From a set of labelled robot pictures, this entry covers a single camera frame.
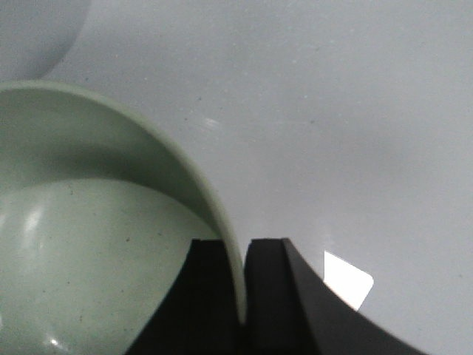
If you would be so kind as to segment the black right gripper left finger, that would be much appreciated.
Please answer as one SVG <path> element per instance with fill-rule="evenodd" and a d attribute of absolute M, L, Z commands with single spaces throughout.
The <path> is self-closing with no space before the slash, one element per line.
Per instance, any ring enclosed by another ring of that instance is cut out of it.
<path fill-rule="evenodd" d="M 236 354 L 234 284 L 221 240 L 192 240 L 164 301 L 127 354 Z"/>

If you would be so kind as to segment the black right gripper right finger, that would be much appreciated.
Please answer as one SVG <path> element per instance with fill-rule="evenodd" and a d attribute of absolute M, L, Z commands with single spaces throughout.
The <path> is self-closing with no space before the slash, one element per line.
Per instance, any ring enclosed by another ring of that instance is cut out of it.
<path fill-rule="evenodd" d="M 291 240 L 252 240 L 245 259 L 248 354 L 419 354 L 349 307 Z"/>

